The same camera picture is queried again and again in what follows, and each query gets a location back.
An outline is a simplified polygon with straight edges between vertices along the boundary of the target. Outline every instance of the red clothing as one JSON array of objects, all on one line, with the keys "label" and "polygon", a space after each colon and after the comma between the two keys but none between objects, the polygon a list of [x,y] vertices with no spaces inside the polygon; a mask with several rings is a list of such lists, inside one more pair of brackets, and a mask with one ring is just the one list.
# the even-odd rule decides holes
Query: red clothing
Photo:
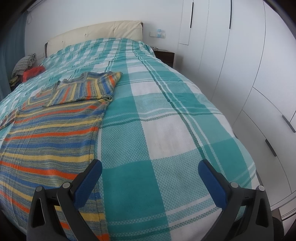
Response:
[{"label": "red clothing", "polygon": [[45,68],[43,66],[38,66],[31,68],[27,71],[24,72],[24,75],[22,76],[23,80],[22,82],[26,82],[27,80],[36,77],[37,75],[41,74],[42,72],[45,71]]}]

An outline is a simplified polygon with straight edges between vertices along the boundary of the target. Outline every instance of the patterned pillow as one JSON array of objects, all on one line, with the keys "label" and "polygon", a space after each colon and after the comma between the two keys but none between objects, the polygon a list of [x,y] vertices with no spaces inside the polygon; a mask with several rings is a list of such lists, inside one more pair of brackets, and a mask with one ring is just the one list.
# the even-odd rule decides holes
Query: patterned pillow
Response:
[{"label": "patterned pillow", "polygon": [[21,58],[15,65],[11,74],[11,78],[13,79],[17,75],[23,75],[26,69],[28,67],[31,67],[33,63],[35,63],[35,61],[36,61],[35,53],[29,54],[28,56]]}]

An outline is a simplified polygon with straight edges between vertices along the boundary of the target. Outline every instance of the wall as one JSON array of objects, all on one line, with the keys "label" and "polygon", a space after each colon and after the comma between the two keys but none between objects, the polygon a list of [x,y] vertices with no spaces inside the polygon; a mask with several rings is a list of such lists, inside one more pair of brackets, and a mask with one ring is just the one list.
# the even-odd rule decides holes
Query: wall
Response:
[{"label": "wall", "polygon": [[[25,53],[44,52],[44,44],[66,31],[109,21],[141,20],[143,42],[176,52],[183,0],[46,0],[28,16]],[[164,30],[165,39],[150,37],[150,31]]]}]

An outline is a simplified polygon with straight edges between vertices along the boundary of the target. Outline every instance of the headboard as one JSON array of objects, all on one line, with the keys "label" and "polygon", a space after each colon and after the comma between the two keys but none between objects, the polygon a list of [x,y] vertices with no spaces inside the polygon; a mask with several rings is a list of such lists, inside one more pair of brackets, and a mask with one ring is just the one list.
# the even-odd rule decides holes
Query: headboard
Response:
[{"label": "headboard", "polygon": [[141,21],[114,21],[70,30],[51,38],[45,44],[45,57],[47,58],[47,56],[50,56],[69,45],[87,40],[113,37],[142,41],[143,23]]}]

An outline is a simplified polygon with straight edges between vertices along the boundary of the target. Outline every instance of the dark wooden nightstand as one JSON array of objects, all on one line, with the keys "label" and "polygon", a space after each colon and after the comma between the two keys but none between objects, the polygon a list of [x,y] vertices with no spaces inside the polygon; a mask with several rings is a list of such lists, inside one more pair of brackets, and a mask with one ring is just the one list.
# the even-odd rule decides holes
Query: dark wooden nightstand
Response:
[{"label": "dark wooden nightstand", "polygon": [[164,49],[153,50],[155,57],[167,64],[169,67],[173,67],[175,53]]}]

